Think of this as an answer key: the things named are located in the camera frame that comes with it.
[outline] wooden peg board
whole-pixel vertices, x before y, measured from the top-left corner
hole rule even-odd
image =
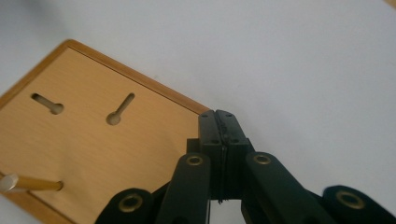
[[[120,123],[106,117],[134,99]],[[35,100],[62,104],[59,114]],[[121,190],[168,182],[207,110],[77,41],[67,40],[0,98],[0,172],[64,182],[5,195],[46,223],[93,223]]]

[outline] keyhole slot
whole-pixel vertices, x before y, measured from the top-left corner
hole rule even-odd
[[[34,99],[36,102],[40,103],[41,105],[45,106],[46,108],[48,108],[49,112],[53,115],[58,115],[62,113],[62,111],[64,111],[64,106],[62,104],[55,104],[51,100],[45,98],[40,94],[33,93],[32,99]]]
[[[121,103],[119,108],[116,111],[111,112],[109,115],[107,115],[106,122],[109,125],[116,125],[116,124],[120,123],[122,112],[132,102],[133,99],[134,99],[134,94],[133,93],[129,93],[129,95]]]

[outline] white background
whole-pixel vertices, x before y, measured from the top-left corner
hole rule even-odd
[[[396,10],[385,2],[4,0],[0,92],[67,38],[234,113],[307,189],[347,185],[396,214]],[[212,205],[212,223],[243,223],[239,203]],[[0,222],[33,220],[1,197]]]

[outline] wooden dowel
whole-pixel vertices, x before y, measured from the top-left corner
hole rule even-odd
[[[64,186],[62,181],[48,181],[16,174],[5,175],[0,180],[0,191],[14,190],[60,190]]]

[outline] wooden frame border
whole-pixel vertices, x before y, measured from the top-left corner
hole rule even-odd
[[[5,106],[9,101],[11,101],[14,96],[16,96],[21,90],[23,90],[30,82],[32,82],[42,70],[44,70],[49,64],[56,60],[56,58],[61,55],[66,49],[74,49],[79,53],[82,53],[85,56],[97,61],[98,63],[143,85],[144,87],[157,92],[163,97],[177,103],[180,106],[185,107],[186,109],[189,109],[196,114],[201,114],[208,110],[208,108],[204,105],[201,105],[193,101],[192,99],[176,91],[173,91],[172,89],[164,86],[163,84],[149,77],[146,77],[136,72],[134,69],[129,68],[98,52],[97,50],[91,49],[90,47],[85,46],[73,39],[65,40],[58,48],[51,52],[17,84],[11,87],[11,89],[9,89],[0,98],[0,109]],[[40,199],[38,199],[36,196],[29,192],[7,193],[3,195],[44,223],[74,223],[72,220],[52,208],[49,204],[42,202]]]

